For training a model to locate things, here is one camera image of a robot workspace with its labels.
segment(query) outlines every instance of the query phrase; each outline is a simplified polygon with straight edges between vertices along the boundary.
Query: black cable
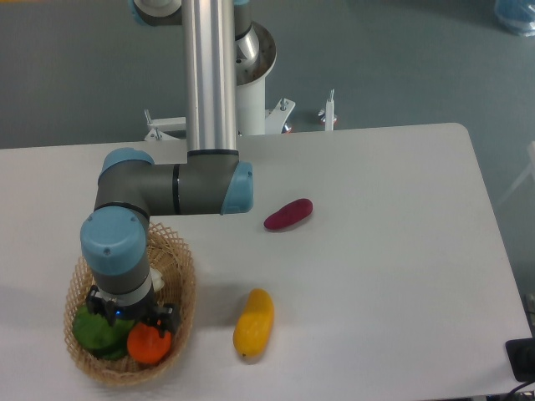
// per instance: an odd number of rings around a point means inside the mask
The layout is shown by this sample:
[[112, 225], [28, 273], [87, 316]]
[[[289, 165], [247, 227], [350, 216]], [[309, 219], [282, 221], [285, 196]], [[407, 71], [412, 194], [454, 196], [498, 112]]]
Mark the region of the black cable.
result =
[[511, 401], [512, 400], [512, 396], [515, 395], [515, 392], [517, 392], [518, 390], [521, 390], [523, 389], [524, 387], [527, 387], [529, 386], [530, 384], [534, 384], [535, 383], [535, 380], [532, 380], [531, 382], [525, 382], [525, 383], [522, 383], [521, 385], [515, 387], [513, 390], [511, 390], [506, 396], [505, 398], [502, 400], [502, 401]]

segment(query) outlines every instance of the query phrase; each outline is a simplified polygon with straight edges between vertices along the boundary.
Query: fake fruit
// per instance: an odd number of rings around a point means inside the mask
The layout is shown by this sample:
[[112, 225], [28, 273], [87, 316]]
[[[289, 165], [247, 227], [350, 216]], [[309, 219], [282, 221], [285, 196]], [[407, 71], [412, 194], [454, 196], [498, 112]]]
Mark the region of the fake fruit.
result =
[[254, 358], [268, 345], [275, 307], [269, 294], [255, 288], [249, 294], [243, 313], [234, 329], [234, 348], [244, 358]]
[[264, 227], [276, 231], [293, 226], [305, 217], [310, 216], [313, 210], [310, 199], [297, 199], [285, 205], [281, 210], [273, 213], [264, 221]]
[[116, 320], [110, 326], [105, 318], [89, 313], [83, 305], [73, 320], [73, 335], [80, 346], [97, 358], [116, 358], [126, 346], [126, 338], [134, 321]]
[[171, 349], [171, 333], [163, 338], [155, 327], [139, 322], [130, 331], [126, 342], [128, 353], [139, 363], [157, 364]]

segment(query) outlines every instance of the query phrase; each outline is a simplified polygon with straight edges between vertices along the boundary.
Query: metal bracket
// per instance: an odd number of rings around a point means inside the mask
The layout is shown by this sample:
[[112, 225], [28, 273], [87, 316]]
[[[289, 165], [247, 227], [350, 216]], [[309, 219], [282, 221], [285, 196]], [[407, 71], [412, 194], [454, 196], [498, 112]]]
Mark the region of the metal bracket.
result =
[[291, 132], [288, 117], [295, 108], [295, 102], [282, 98], [273, 110], [266, 110], [266, 135], [283, 134]]
[[[295, 102], [282, 98], [273, 110], [266, 110], [266, 135], [291, 132], [292, 126], [288, 122], [288, 117], [293, 109], [295, 109]], [[152, 119], [149, 110], [146, 109], [145, 118], [149, 129], [149, 134], [145, 136], [145, 141], [147, 142], [178, 140], [179, 138], [166, 134], [166, 132], [186, 130], [186, 117]]]
[[325, 109], [318, 112], [319, 122], [325, 125], [326, 131], [333, 131], [334, 125], [338, 121], [338, 116], [334, 113], [334, 89], [331, 89], [329, 98], [325, 102]]

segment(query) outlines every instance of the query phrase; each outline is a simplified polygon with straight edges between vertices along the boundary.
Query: silver metal tube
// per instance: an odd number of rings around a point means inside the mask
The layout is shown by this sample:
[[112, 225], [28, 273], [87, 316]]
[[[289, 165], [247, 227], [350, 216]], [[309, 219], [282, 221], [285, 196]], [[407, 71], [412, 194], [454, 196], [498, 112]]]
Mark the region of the silver metal tube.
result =
[[232, 0], [184, 0], [188, 150], [236, 149]]

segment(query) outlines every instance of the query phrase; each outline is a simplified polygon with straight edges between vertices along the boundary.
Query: blue object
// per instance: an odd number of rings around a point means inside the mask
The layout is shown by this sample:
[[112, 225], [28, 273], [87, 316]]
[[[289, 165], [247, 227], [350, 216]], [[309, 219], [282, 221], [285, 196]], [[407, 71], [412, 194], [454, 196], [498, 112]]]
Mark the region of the blue object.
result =
[[146, 27], [149, 27], [150, 25], [143, 21], [143, 18], [137, 13], [137, 9], [135, 8], [134, 0], [128, 0], [128, 5], [130, 6], [130, 11], [132, 12], [132, 17], [134, 17], [134, 20], [139, 25], [144, 25]]
[[91, 269], [118, 276], [132, 270], [146, 248], [145, 229], [135, 214], [120, 206], [94, 211], [80, 230], [82, 254]]
[[497, 0], [494, 13], [511, 32], [535, 35], [535, 0]]
[[135, 150], [134, 148], [120, 148], [111, 151], [104, 159], [102, 171], [100, 172], [99, 179], [110, 167], [122, 163], [123, 161], [141, 160], [153, 165], [154, 159], [143, 150]]
[[240, 161], [228, 186], [221, 214], [247, 213], [252, 209], [252, 203], [252, 165], [251, 163]]

